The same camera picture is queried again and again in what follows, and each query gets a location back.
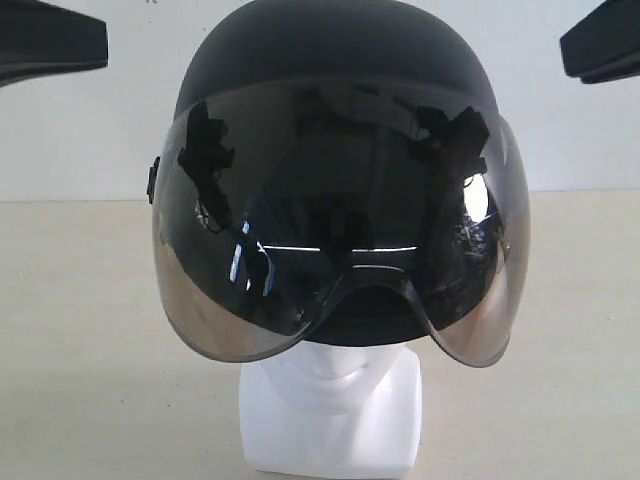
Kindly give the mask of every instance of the helmet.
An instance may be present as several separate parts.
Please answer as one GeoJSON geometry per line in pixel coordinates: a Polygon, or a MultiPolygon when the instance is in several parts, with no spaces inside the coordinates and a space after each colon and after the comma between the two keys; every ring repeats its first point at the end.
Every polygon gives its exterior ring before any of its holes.
{"type": "Polygon", "coordinates": [[[503,355],[529,255],[511,129],[471,48],[394,0],[255,0],[195,54],[150,172],[164,310],[196,352],[431,336],[503,355]]]}

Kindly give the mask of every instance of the mannequin chin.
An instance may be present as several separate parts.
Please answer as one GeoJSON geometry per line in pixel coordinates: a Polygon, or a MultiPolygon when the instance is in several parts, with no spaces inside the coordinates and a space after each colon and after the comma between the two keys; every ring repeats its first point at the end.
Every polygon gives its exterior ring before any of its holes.
{"type": "Polygon", "coordinates": [[[364,405],[404,348],[405,343],[360,348],[300,342],[260,364],[293,408],[340,415],[364,405]]]}

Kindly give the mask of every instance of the beige table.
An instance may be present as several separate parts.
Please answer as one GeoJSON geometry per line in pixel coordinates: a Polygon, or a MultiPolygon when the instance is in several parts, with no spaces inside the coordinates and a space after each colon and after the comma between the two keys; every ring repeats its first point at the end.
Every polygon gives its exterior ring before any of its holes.
{"type": "MultiPolygon", "coordinates": [[[[640,192],[538,194],[495,367],[415,342],[411,479],[640,479],[640,192]]],[[[238,366],[191,353],[156,292],[149,206],[0,205],[0,479],[280,478],[244,465],[238,366]]]]}

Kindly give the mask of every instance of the white wall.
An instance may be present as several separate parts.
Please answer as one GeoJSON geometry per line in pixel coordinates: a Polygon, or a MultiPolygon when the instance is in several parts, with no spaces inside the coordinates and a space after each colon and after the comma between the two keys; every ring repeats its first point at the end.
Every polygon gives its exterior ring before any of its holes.
{"type": "MultiPolygon", "coordinates": [[[[0,91],[0,200],[144,198],[193,53],[246,3],[155,1],[50,2],[105,20],[111,63],[0,91]]],[[[533,190],[640,187],[640,79],[583,86],[562,68],[560,36],[601,0],[411,3],[484,62],[533,190]]]]}

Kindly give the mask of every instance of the visor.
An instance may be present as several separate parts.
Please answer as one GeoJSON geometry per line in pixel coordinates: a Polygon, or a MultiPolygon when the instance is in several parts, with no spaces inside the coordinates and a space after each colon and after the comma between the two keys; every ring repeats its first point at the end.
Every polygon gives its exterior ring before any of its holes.
{"type": "Polygon", "coordinates": [[[152,183],[163,306],[202,355],[275,355],[367,288],[466,365],[506,348],[527,186],[506,122],[462,95],[336,78],[221,93],[174,122],[152,183]]]}

